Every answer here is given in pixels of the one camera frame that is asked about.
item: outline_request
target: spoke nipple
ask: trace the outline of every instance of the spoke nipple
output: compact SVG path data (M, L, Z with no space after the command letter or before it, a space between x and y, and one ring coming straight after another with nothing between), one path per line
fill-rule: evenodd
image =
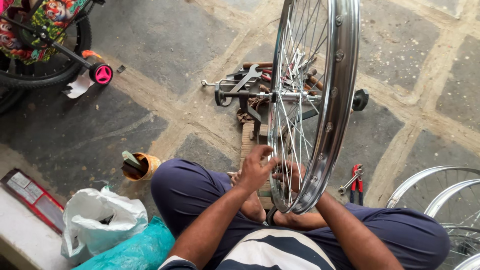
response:
M345 55L345 54L343 53L343 51L339 49L339 50L336 51L336 53L335 53L335 60L336 60L337 62L342 61L344 55Z
M332 123L332 122L328 122L328 123L327 123L327 126L325 127L325 132L328 133L328 132L332 131L332 129L333 129L333 123Z
M335 98L337 94L338 94L338 89L334 87L332 91L330 91L330 97Z
M336 25L340 26L340 25L342 25L342 22L343 22L343 16L342 15L337 15L337 17L335 18Z

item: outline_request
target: stone floor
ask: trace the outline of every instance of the stone floor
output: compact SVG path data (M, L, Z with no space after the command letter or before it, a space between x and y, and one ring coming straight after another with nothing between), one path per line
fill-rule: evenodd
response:
M357 88L371 101L352 115L328 190L338 199L364 165L365 205L384 206L401 180L434 165L480 166L478 0L363 0ZM21 168L62 204L108 184L158 214L149 182L130 182L121 152L182 157L227 172L240 162L232 103L215 81L243 61L271 61L278 0L107 1L90 16L92 49L116 74L78 99L32 93L0 118L0 175Z

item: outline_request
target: training wheel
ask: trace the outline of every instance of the training wheel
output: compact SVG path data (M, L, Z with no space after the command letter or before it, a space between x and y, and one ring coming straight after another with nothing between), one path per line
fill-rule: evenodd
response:
M90 68L90 79L98 84L107 85L112 78L113 69L107 64L95 63Z

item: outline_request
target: man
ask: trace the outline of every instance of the man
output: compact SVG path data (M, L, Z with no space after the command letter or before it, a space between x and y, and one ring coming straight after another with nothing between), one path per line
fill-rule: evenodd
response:
M446 258L448 235L430 217L410 209L342 206L327 192L315 205L319 214L275 214L277 225L303 233L246 218L264 219L254 193L278 165L276 158L260 164L271 152L254 147L233 188L226 174L186 160L158 168L152 195L177 239L160 270L434 270ZM305 173L287 165L297 176Z

